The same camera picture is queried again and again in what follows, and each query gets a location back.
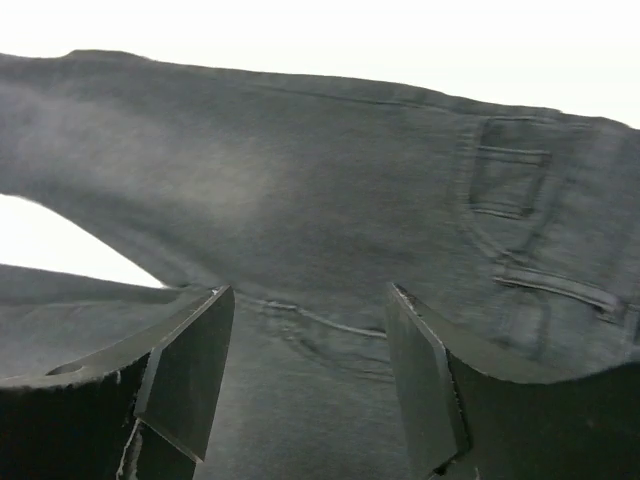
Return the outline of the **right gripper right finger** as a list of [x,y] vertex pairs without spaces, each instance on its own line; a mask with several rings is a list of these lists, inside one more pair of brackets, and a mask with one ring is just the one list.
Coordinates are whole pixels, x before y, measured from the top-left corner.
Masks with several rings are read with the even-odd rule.
[[416,479],[635,479],[639,367],[578,375],[459,327],[398,285],[386,335]]

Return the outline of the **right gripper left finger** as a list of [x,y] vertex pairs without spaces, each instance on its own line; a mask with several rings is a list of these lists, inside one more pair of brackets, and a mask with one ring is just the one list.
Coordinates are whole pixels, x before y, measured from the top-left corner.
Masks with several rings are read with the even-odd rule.
[[4,479],[191,479],[206,456],[235,310],[196,293],[112,346],[1,382]]

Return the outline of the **black trousers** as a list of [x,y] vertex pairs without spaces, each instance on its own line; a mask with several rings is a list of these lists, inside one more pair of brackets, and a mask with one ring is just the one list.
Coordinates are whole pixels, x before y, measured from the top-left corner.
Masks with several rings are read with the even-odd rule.
[[1,190],[233,286],[203,479],[404,479],[385,287],[537,363],[639,359],[639,133],[408,85],[1,59]]

